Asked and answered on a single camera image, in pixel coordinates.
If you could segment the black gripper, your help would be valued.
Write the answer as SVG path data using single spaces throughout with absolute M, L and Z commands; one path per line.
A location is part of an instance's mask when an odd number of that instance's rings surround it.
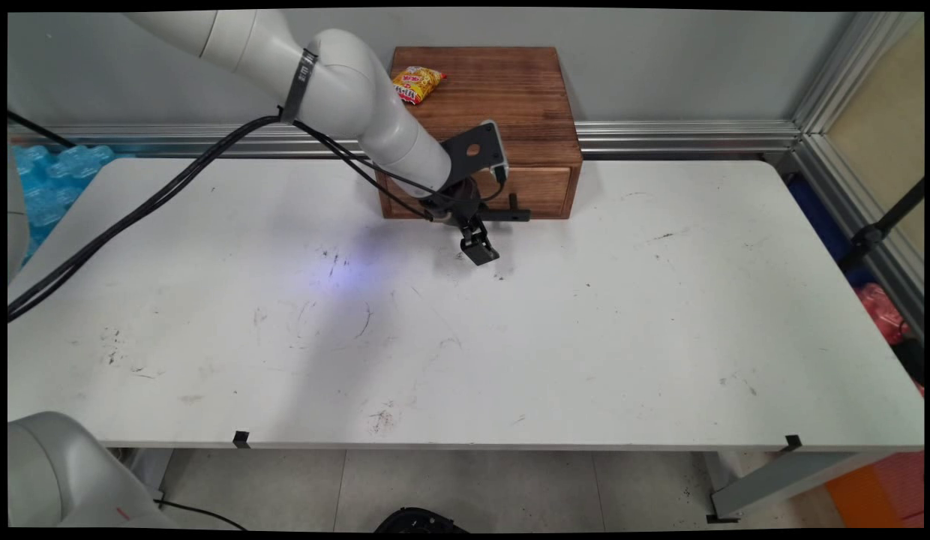
M 450 182 L 438 194 L 426 198 L 426 212 L 433 221 L 461 228 L 460 250 L 475 266 L 484 266 L 500 258 L 479 217 L 484 207 L 478 182 L 471 175 L 454 184 Z

